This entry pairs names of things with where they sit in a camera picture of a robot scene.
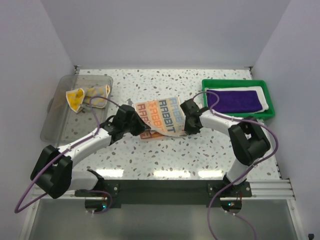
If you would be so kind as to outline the white towel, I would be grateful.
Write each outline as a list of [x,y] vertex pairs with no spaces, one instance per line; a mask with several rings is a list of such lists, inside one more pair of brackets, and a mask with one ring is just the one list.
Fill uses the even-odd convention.
[[264,97],[264,93],[262,91],[262,88],[259,86],[256,87],[235,87],[235,88],[218,88],[218,89],[207,89],[207,90],[215,90],[215,91],[256,91],[258,94],[258,98],[262,104],[262,106],[264,107],[264,110],[261,112],[264,112],[265,110],[267,110],[269,107],[266,104],[266,99]]

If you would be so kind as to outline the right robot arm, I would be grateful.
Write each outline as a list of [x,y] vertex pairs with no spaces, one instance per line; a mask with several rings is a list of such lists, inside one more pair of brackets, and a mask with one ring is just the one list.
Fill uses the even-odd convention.
[[180,107],[185,115],[184,132],[187,135],[198,134],[206,128],[230,138],[235,160],[223,177],[222,189],[227,196],[235,196],[241,190],[240,184],[247,179],[245,172],[271,148],[262,124],[252,116],[233,117],[208,107],[199,108],[193,99],[183,102]]

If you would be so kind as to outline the colourful patterned towel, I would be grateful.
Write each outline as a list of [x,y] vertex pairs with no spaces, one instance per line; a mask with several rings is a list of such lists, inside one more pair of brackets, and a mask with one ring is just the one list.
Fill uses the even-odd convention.
[[134,109],[142,121],[150,127],[139,135],[140,139],[149,141],[165,137],[184,137],[186,119],[180,105],[177,96],[136,103]]

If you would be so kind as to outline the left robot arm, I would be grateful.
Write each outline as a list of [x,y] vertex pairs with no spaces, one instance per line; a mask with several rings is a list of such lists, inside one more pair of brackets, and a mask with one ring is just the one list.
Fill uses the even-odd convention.
[[40,187],[53,199],[71,190],[87,190],[92,196],[103,193],[104,184],[95,171],[74,171],[73,168],[96,151],[108,147],[130,133],[138,136],[150,130],[135,109],[122,105],[112,117],[92,132],[69,144],[46,146],[31,173],[32,183]]

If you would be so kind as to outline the purple towel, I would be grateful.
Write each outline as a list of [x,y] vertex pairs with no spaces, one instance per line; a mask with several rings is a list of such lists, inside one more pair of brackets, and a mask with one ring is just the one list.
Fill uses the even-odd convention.
[[263,107],[255,90],[207,90],[207,105],[223,114],[258,113]]

